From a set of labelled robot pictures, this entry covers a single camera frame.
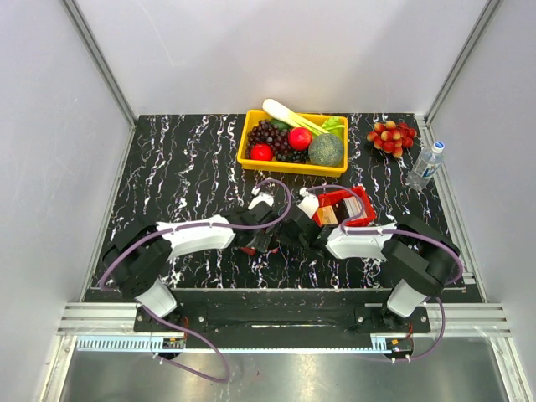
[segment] white panel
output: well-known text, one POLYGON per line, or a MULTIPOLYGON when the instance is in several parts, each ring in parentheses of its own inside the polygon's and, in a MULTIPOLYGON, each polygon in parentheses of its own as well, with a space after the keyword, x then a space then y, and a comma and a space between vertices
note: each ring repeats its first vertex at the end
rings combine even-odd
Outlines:
POLYGON ((34 400, 127 125, 59 1, 0 2, 0 399, 34 400))
POLYGON ((138 114, 426 112, 485 0, 79 0, 138 114))
POLYGON ((533 391, 535 13, 534 1, 504 2, 433 123, 486 292, 504 303, 533 391))

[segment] red container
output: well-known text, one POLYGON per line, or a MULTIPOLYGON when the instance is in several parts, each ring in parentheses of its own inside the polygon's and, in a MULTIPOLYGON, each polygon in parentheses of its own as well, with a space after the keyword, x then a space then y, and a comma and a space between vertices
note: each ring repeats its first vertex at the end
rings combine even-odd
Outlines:
MULTIPOLYGON (((376 213, 374 212, 374 209, 372 208, 372 205, 369 201, 369 196, 367 193, 365 193, 365 189, 361 186, 359 187, 352 187, 351 190, 353 190, 363 201, 363 205, 365 207, 365 213, 367 214, 366 218, 361 219, 355 219, 347 223, 347 226, 351 227, 362 227, 362 226, 368 226, 370 222, 376 219, 376 213)), ((330 205, 335 205, 342 199, 353 197, 351 193, 344 190, 339 191, 333 191, 332 193, 325 193, 320 194, 318 197, 318 203, 321 207, 328 207, 330 205)), ((320 224, 320 218, 318 218, 318 214, 314 214, 312 217, 313 220, 317 223, 318 226, 321 226, 320 224)))

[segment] water bottle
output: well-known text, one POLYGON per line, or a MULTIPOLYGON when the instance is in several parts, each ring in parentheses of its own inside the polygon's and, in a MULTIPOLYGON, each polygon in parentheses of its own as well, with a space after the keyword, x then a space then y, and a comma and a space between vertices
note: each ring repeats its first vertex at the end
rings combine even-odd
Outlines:
POLYGON ((431 147, 423 148, 408 174, 406 184, 417 191, 422 191, 445 160, 443 149, 445 144, 439 141, 434 142, 431 147))

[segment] green vegetable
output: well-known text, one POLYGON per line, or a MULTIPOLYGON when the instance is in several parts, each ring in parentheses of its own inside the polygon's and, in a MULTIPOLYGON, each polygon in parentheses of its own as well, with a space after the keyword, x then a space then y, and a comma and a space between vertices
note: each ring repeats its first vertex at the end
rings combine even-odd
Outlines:
POLYGON ((265 99, 262 104, 262 108, 270 116, 279 121, 284 121, 289 126, 306 128, 311 132, 313 137, 327 133, 327 131, 320 126, 317 126, 308 119, 304 119, 300 115, 294 113, 288 107, 283 106, 281 103, 279 103, 277 100, 265 99))
POLYGON ((322 124, 322 128, 336 135, 339 140, 343 140, 344 124, 341 122, 341 119, 339 117, 331 116, 322 124))
POLYGON ((277 119, 271 119, 270 123, 273 124, 274 126, 277 126, 277 128, 279 128, 280 130, 288 130, 291 128, 291 126, 286 124, 284 121, 280 121, 277 119))
POLYGON ((330 133, 313 138, 308 151, 315 165, 338 166, 344 157, 343 142, 330 133))

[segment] bottle label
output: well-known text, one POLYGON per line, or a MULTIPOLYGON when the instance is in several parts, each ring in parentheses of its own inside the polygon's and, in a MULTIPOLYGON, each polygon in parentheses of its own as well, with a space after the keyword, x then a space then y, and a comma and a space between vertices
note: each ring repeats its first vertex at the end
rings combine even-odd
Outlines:
POLYGON ((440 165, 440 163, 428 163, 427 161, 420 159, 415 165, 413 172, 422 178, 431 178, 436 170, 439 169, 440 165))

